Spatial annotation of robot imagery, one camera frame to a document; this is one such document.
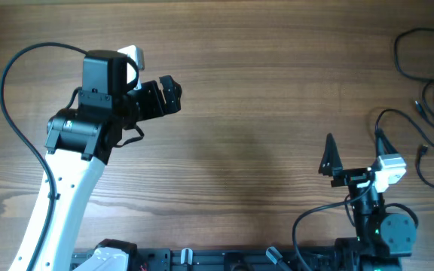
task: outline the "wood grain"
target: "wood grain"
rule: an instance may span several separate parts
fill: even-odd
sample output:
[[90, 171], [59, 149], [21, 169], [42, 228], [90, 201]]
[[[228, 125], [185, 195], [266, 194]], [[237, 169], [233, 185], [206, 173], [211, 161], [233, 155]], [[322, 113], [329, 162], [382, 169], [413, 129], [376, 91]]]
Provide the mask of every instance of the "wood grain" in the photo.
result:
[[[182, 85], [181, 112], [142, 122], [145, 140], [113, 151], [77, 248], [104, 238], [141, 248], [291, 245], [299, 214], [347, 194], [317, 174], [328, 132], [345, 167], [367, 166], [381, 109], [418, 119], [413, 102], [422, 85], [400, 76], [391, 57], [393, 38], [415, 26], [434, 27], [434, 2], [0, 6], [0, 76], [18, 50], [40, 41], [87, 50], [136, 44], [145, 51], [144, 81], [172, 75]], [[431, 38], [404, 44], [407, 68], [434, 72]], [[41, 152], [47, 120], [80, 84], [81, 56], [61, 49], [36, 50], [11, 69], [8, 109]], [[406, 204], [420, 218], [405, 268], [434, 270], [434, 190], [413, 167], [423, 140], [397, 116], [382, 125], [409, 165], [387, 202]], [[434, 180], [434, 151], [423, 173]], [[0, 112], [0, 270], [19, 248], [40, 177]], [[353, 235], [342, 209], [310, 216], [298, 229], [306, 244]]]

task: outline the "wooden tabletop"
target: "wooden tabletop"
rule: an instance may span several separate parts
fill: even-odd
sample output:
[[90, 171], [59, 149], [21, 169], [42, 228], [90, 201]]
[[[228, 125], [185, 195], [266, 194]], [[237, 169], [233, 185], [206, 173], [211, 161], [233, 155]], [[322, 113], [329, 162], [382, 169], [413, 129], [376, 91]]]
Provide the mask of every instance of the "wooden tabletop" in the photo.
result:
[[[373, 124], [383, 108], [409, 113], [434, 140], [414, 109], [423, 85], [393, 65], [393, 39], [416, 26], [434, 27], [434, 2], [1, 5], [0, 76], [18, 50], [41, 41], [86, 50], [135, 44], [145, 51], [143, 81], [172, 75], [182, 85], [178, 114], [141, 122], [145, 139], [113, 150], [76, 248], [104, 238], [140, 248], [291, 245], [302, 212], [347, 195], [317, 173], [328, 132], [345, 168], [373, 162]], [[434, 72], [434, 36], [404, 46], [407, 68]], [[81, 85], [81, 67], [78, 53], [42, 48], [8, 75], [8, 110], [42, 153], [46, 123]], [[397, 115], [382, 127], [408, 163], [385, 198], [420, 219], [403, 264], [434, 270], [434, 190], [414, 169], [424, 141]], [[423, 173], [434, 181], [434, 150]], [[23, 239], [41, 174], [0, 110], [0, 270]], [[311, 215], [298, 228], [305, 245], [348, 236], [355, 232], [343, 209]]]

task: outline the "cable plug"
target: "cable plug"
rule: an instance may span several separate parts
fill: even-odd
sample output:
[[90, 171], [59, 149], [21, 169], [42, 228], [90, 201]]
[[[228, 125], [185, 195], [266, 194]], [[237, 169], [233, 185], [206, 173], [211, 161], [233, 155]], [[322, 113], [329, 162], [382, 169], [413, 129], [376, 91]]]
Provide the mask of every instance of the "cable plug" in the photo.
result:
[[418, 147], [418, 152], [420, 153], [420, 156], [425, 155], [428, 152], [428, 145], [420, 145], [420, 147]]
[[423, 109], [423, 106], [421, 106], [421, 104], [418, 101], [414, 101], [414, 103], [416, 104], [416, 109], [418, 110], [418, 113], [420, 113], [420, 116], [423, 119], [427, 119], [428, 116], [426, 115], [425, 110]]

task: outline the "wooden table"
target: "wooden table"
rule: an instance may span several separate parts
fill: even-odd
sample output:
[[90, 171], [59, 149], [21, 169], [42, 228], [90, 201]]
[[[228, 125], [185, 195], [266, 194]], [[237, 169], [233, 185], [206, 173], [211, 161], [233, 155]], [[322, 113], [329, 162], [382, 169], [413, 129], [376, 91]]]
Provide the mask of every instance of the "wooden table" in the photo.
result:
[[[41, 41], [87, 50], [136, 44], [145, 51], [144, 81], [172, 75], [182, 85], [178, 114], [142, 122], [142, 142], [113, 150], [76, 248], [104, 238], [140, 248], [291, 245], [299, 214], [347, 194], [317, 173], [328, 132], [353, 168], [374, 160], [381, 109], [401, 109], [423, 125], [413, 106], [423, 85], [398, 74], [391, 49], [396, 35], [415, 26], [434, 27], [434, 2], [1, 5], [0, 76], [18, 50]], [[434, 48], [428, 38], [409, 42], [417, 46], [409, 46], [410, 69], [434, 71], [434, 61], [418, 57]], [[81, 85], [81, 64], [77, 53], [44, 48], [8, 75], [8, 109], [40, 152], [48, 119]], [[396, 115], [382, 125], [408, 161], [387, 202], [420, 218], [404, 266], [434, 270], [434, 190], [414, 170], [423, 139]], [[425, 159], [423, 173], [434, 181], [434, 151]], [[0, 270], [19, 248], [41, 174], [0, 111]], [[343, 209], [311, 215], [298, 228], [307, 245], [354, 234]]]

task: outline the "cable connector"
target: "cable connector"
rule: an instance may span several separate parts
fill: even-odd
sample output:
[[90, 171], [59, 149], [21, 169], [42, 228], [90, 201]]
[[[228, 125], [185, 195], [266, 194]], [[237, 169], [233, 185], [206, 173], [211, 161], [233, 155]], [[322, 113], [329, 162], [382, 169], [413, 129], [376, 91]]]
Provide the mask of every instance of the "cable connector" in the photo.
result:
[[421, 156], [425, 155], [428, 152], [428, 145], [420, 145], [420, 147], [418, 148], [418, 152]]
[[420, 113], [420, 116], [423, 119], [427, 119], [428, 116], [426, 115], [426, 112], [423, 109], [423, 106], [421, 106], [421, 104], [418, 101], [414, 101], [414, 103], [416, 104], [416, 110], [418, 110], [418, 113]]

